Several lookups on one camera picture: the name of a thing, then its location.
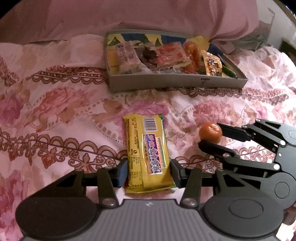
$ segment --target gray ribbed panel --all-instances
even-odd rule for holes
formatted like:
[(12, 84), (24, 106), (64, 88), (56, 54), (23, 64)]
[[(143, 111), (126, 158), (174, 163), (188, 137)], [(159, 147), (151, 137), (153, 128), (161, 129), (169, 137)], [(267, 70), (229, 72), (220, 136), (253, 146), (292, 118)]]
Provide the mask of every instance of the gray ribbed panel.
[[(95, 224), (68, 241), (232, 241), (213, 231), (195, 210), (174, 200), (125, 200), (104, 210)], [(23, 241), (35, 241), (24, 238)], [(278, 241), (275, 237), (262, 241)]]

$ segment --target metal screw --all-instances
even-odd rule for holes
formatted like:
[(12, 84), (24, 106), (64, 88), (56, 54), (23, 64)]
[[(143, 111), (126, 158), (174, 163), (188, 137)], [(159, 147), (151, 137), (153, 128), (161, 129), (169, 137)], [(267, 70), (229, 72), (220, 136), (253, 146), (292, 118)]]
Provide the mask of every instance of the metal screw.
[(185, 198), (182, 202), (184, 205), (189, 207), (192, 207), (197, 204), (197, 201), (193, 198)]
[(114, 206), (116, 204), (116, 200), (113, 199), (113, 198), (105, 198), (102, 201), (102, 204), (104, 204), (107, 207), (112, 207), (112, 206)]
[(230, 157), (230, 154), (229, 154), (229, 153), (224, 153), (224, 154), (223, 154), (223, 157), (224, 157), (224, 158)]
[(274, 169), (275, 170), (279, 170), (281, 167), (279, 166), (279, 164), (274, 164)]

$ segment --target orange fruit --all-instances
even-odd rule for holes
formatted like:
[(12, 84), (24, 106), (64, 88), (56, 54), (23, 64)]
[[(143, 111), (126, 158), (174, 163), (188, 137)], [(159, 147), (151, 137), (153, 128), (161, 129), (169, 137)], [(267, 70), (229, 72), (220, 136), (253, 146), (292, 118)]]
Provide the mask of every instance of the orange fruit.
[(218, 143), (222, 137), (221, 127), (216, 123), (207, 122), (200, 128), (200, 139)]

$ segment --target gold snack packet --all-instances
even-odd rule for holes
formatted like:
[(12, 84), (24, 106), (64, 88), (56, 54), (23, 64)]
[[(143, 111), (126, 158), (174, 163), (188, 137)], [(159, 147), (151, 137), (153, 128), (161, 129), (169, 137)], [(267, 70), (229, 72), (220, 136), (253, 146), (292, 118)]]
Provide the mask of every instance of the gold snack packet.
[(127, 193), (146, 193), (174, 186), (162, 115), (124, 116), (128, 147)]
[(222, 63), (220, 58), (211, 53), (208, 53), (205, 50), (201, 51), (204, 58), (207, 75), (222, 76)]

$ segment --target pink fabric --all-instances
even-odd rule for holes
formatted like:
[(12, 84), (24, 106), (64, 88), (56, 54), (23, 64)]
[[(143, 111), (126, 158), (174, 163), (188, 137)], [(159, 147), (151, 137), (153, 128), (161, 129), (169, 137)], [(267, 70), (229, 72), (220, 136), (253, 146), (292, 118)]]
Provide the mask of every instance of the pink fabric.
[[(204, 172), (214, 172), (221, 163), (198, 148), (203, 123), (241, 126), (263, 118), (296, 125), (296, 67), (272, 47), (231, 56), (249, 78), (242, 90), (192, 87), (110, 93), (103, 43), (103, 37), (83, 35), (46, 46), (0, 44), (1, 241), (22, 237), (14, 214), (24, 198), (73, 169), (95, 172), (126, 157), (126, 114), (163, 113), (169, 156)], [(220, 144), (246, 160), (274, 158), (254, 142), (224, 137)], [(183, 191), (125, 195), (123, 188), (115, 190), (120, 202), (179, 201)], [(94, 201), (96, 194), (95, 188), (88, 189)], [(210, 196), (211, 189), (203, 188), (201, 201)], [(277, 236), (291, 240), (295, 227), (282, 225)]]
[(104, 36), (116, 29), (233, 40), (259, 25), (256, 0), (22, 0), (0, 20), (0, 42)]

